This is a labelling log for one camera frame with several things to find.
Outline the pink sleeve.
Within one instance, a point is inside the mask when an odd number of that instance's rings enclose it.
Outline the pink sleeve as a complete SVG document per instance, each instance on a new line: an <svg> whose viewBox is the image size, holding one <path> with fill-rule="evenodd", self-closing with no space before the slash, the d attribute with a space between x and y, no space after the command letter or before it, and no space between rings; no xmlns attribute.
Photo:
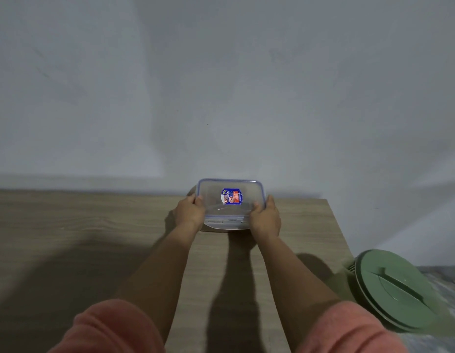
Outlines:
<svg viewBox="0 0 455 353"><path fill-rule="evenodd" d="M343 301L313 324L295 353L408 353L397 334L366 309Z"/></svg>
<svg viewBox="0 0 455 353"><path fill-rule="evenodd" d="M165 353L159 330L134 304L110 299L78 314L48 353Z"/></svg>

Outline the green round bin lid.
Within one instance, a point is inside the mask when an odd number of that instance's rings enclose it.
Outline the green round bin lid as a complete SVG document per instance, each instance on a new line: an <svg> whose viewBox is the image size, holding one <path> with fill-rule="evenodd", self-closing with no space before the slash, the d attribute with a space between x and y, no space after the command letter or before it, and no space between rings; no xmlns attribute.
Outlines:
<svg viewBox="0 0 455 353"><path fill-rule="evenodd" d="M391 327L420 332L436 322L440 309L435 291L403 257L371 249L354 258L347 269L356 281L357 302Z"/></svg>

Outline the person's right hand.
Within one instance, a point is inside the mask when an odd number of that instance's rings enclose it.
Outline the person's right hand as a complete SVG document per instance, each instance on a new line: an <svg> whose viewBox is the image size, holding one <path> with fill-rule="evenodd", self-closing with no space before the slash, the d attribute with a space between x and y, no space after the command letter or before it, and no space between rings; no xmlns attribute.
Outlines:
<svg viewBox="0 0 455 353"><path fill-rule="evenodd" d="M274 197L268 195L260 213L249 214L249 226L257 243L279 236L282 221Z"/></svg>

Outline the pink right sleeve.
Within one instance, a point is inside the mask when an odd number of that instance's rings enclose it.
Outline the pink right sleeve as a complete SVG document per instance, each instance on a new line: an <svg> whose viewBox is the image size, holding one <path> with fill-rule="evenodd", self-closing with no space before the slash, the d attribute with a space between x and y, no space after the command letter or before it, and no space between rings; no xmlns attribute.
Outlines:
<svg viewBox="0 0 455 353"><path fill-rule="evenodd" d="M366 309L343 301L313 324L295 353L408 353L397 334Z"/></svg>

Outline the person's right forearm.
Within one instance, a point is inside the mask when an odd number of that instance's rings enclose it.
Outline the person's right forearm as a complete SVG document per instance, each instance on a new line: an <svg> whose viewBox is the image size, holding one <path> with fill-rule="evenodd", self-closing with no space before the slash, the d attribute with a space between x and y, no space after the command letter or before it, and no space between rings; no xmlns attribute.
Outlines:
<svg viewBox="0 0 455 353"><path fill-rule="evenodd" d="M264 259L272 296L291 346L299 345L322 313L340 301L272 231L252 231Z"/></svg>

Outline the person's left forearm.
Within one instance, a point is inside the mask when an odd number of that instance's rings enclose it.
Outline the person's left forearm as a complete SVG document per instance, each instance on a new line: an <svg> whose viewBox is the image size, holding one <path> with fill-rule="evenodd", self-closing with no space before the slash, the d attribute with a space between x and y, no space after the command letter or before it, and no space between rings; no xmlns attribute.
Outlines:
<svg viewBox="0 0 455 353"><path fill-rule="evenodd" d="M116 297L148 315L166 343L172 328L190 248L200 225L183 222L158 243L118 289Z"/></svg>

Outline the person's left hand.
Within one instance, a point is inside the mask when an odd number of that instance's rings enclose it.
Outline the person's left hand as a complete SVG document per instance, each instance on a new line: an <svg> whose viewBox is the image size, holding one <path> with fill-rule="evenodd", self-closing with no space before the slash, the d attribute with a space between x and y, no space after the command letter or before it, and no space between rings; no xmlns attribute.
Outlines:
<svg viewBox="0 0 455 353"><path fill-rule="evenodd" d="M194 204L196 194L187 196L180 200L174 209L174 218L176 227L183 227L188 231L197 233L201 230L205 215L206 208L203 204Z"/></svg>

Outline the clear plastic food container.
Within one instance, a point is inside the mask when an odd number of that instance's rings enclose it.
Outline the clear plastic food container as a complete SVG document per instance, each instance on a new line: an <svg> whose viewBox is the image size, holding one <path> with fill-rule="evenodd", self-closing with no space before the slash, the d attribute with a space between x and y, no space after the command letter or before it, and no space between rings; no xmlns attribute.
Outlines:
<svg viewBox="0 0 455 353"><path fill-rule="evenodd" d="M264 187L255 180L203 178L196 186L196 196L205 205L201 230L206 232L249 230L254 204L262 208L266 204Z"/></svg>

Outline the pink left sleeve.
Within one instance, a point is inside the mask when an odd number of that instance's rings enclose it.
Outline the pink left sleeve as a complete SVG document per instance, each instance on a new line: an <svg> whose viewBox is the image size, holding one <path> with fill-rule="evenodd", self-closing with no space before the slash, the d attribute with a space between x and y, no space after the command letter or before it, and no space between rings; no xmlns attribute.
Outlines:
<svg viewBox="0 0 455 353"><path fill-rule="evenodd" d="M165 353L159 330L134 304L110 299L78 314L48 353Z"/></svg>

